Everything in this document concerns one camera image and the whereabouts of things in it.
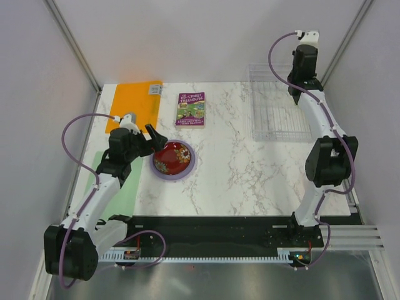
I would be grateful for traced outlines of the red floral plate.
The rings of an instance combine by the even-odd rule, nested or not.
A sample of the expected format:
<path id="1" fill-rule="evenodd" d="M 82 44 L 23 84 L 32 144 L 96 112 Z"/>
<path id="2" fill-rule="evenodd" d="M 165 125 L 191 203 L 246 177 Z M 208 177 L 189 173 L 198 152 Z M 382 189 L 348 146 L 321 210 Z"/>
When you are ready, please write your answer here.
<path id="1" fill-rule="evenodd" d="M 156 170 L 168 176 L 181 174 L 193 158 L 189 148 L 179 141 L 169 141 L 164 149 L 154 154 L 153 164 Z"/>

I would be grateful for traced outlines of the purple plastic plate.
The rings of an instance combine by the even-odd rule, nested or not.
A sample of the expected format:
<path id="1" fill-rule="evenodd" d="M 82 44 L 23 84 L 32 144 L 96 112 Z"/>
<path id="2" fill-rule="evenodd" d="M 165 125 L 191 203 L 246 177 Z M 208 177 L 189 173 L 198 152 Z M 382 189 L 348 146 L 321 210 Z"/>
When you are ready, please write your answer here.
<path id="1" fill-rule="evenodd" d="M 169 140 L 162 151 L 151 155 L 153 174 L 165 181 L 179 181 L 192 173 L 196 165 L 196 153 L 186 142 Z"/>

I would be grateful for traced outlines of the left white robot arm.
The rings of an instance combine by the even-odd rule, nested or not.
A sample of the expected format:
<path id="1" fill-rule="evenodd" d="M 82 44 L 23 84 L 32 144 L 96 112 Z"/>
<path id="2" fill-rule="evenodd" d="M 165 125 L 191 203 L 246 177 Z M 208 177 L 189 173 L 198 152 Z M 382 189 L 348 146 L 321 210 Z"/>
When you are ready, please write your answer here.
<path id="1" fill-rule="evenodd" d="M 99 257 L 120 242 L 130 246 L 137 239 L 137 231 L 125 222 L 112 219 L 102 228 L 96 225 L 113 197 L 129 177 L 132 162 L 164 149 L 168 139 L 152 125 L 145 126 L 150 135 L 132 126 L 113 129 L 109 147 L 104 151 L 95 171 L 95 182 L 85 198 L 60 225 L 50 225 L 44 233 L 46 272 L 59 277 L 87 281 L 97 266 Z"/>

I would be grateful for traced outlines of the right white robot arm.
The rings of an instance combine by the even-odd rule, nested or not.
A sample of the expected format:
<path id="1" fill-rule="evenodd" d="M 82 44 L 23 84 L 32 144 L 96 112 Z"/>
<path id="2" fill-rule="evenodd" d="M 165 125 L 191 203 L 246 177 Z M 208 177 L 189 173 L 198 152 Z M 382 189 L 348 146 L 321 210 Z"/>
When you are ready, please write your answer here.
<path id="1" fill-rule="evenodd" d="M 309 185 L 286 230 L 287 241 L 300 246 L 308 240 L 309 232 L 319 225 L 319 212 L 326 194 L 344 194 L 335 187 L 354 174 L 358 140 L 340 128 L 324 102 L 323 87 L 316 77 L 317 47 L 300 44 L 292 55 L 288 91 L 304 113 L 314 139 L 305 162 Z"/>

